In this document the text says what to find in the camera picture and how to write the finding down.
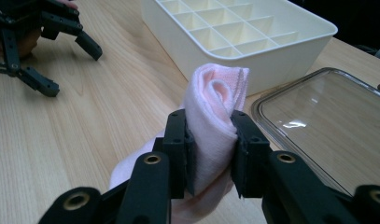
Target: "white plastic organizer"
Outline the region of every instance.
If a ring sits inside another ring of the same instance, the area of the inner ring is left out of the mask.
[[[142,0],[142,16],[187,79],[205,63],[250,68],[247,95],[303,77],[337,33],[285,0]]]

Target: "wooden table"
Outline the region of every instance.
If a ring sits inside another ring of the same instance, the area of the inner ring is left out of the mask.
[[[40,39],[23,62],[59,83],[48,98],[0,75],[0,223],[36,223],[62,193],[108,190],[114,166],[164,128],[188,81],[142,22],[140,1],[77,1],[95,62],[69,35]],[[309,72],[336,67],[376,86],[380,60],[333,39]],[[247,97],[245,112],[260,97]],[[235,190],[202,223],[265,222]]]

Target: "clear plastic container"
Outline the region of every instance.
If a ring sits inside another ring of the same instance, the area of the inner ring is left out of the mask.
[[[326,185],[380,186],[380,91],[348,73],[321,69],[257,100],[252,116]]]
[[[247,95],[303,77],[337,33],[283,0],[142,0],[142,16],[187,79],[205,63],[250,68]]]

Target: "plastic grid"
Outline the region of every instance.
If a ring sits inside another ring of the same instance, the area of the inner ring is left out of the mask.
[[[294,44],[305,36],[254,0],[159,0],[201,48],[233,59]]]

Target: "pink cloth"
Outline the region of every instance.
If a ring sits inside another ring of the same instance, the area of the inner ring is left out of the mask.
[[[186,192],[172,200],[172,223],[193,223],[210,214],[231,190],[230,162],[237,139],[232,125],[234,109],[242,110],[246,98],[247,68],[205,64],[193,74],[183,104],[195,140],[195,196]],[[156,137],[162,137],[161,131]],[[135,160],[150,152],[154,139],[121,161],[114,169],[110,187],[130,178]]]

